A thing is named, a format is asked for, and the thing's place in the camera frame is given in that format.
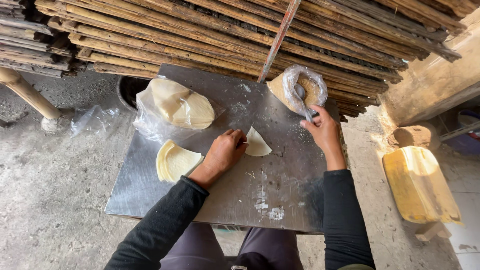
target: red metal pole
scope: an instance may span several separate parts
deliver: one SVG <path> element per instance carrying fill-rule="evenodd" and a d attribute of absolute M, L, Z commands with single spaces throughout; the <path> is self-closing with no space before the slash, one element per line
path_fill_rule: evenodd
<path fill-rule="evenodd" d="M 275 59 L 276 53 L 282 44 L 283 38 L 287 33 L 288 28 L 290 27 L 290 23 L 297 12 L 297 8 L 300 5 L 301 0 L 290 0 L 290 4 L 288 5 L 287 11 L 285 12 L 285 16 L 283 17 L 282 23 L 280 24 L 280 28 L 278 29 L 278 33 L 275 36 L 275 40 L 273 41 L 272 47 L 268 52 L 267 58 L 265 59 L 264 67 L 262 69 L 262 73 L 258 76 L 257 82 L 262 83 L 267 77 L 268 71 L 272 66 L 273 59 Z"/>

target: black sleeve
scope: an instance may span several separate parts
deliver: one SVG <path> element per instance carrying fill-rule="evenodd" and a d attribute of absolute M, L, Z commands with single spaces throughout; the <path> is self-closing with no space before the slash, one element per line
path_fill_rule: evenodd
<path fill-rule="evenodd" d="M 208 195 L 182 176 L 118 245 L 105 270 L 158 270 L 160 259 L 180 238 Z"/>
<path fill-rule="evenodd" d="M 324 173 L 325 268 L 350 264 L 375 269 L 367 230 L 349 170 Z"/>

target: crumpled plastic bag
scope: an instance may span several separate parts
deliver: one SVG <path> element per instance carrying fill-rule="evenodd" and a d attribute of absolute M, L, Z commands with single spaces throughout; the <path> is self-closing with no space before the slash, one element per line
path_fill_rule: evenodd
<path fill-rule="evenodd" d="M 293 65 L 267 82 L 270 91 L 291 111 L 311 118 L 316 112 L 310 105 L 323 106 L 327 100 L 327 86 L 320 74 L 311 69 Z"/>
<path fill-rule="evenodd" d="M 118 117 L 119 112 L 118 108 L 102 110 L 99 105 L 95 105 L 91 109 L 75 108 L 75 116 L 71 121 L 72 135 L 70 138 L 85 130 L 94 134 L 106 132 L 113 125 L 112 120 Z"/>
<path fill-rule="evenodd" d="M 135 129 L 161 144 L 168 139 L 185 140 L 209 127 L 225 111 L 209 98 L 162 75 L 137 94 L 137 109 Z"/>

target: stacked bamboo mats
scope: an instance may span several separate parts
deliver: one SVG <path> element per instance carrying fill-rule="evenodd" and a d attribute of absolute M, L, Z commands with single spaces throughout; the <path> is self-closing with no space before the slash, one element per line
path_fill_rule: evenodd
<path fill-rule="evenodd" d="M 22 16 L 16 16 L 17 9 Z M 59 78 L 86 68 L 85 62 L 73 62 L 68 34 L 48 27 L 50 17 L 33 2 L 0 0 L 0 10 L 0 66 Z"/>
<path fill-rule="evenodd" d="M 267 80 L 293 64 L 305 65 L 323 75 L 340 114 L 356 117 L 379 104 L 377 94 L 388 89 L 385 81 L 402 80 L 397 71 L 407 69 L 407 61 L 431 52 L 448 61 L 461 57 L 442 42 L 465 29 L 455 10 L 472 2 L 456 0 L 455 9 L 440 0 L 379 2 L 302 1 Z M 422 8 L 412 8 L 413 2 Z M 76 57 L 93 62 L 98 72 L 152 78 L 162 63 L 170 63 L 253 81 L 288 7 L 287 0 L 35 4 L 53 16 L 50 27 L 70 33 Z"/>

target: metal table top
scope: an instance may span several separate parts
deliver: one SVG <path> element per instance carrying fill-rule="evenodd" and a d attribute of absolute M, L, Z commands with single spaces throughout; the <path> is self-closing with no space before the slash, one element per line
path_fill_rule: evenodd
<path fill-rule="evenodd" d="M 178 144 L 205 155 L 227 129 L 248 132 L 252 125 L 273 150 L 264 157 L 244 154 L 237 165 L 209 189 L 194 219 L 223 225 L 322 231 L 323 195 L 318 186 L 326 170 L 323 152 L 303 119 L 291 112 L 265 84 L 175 65 L 162 64 L 158 74 L 205 95 L 227 110 L 212 125 Z M 327 110 L 339 120 L 335 100 Z M 138 131 L 105 207 L 106 214 L 141 218 L 173 186 L 159 181 L 155 160 L 160 144 Z"/>

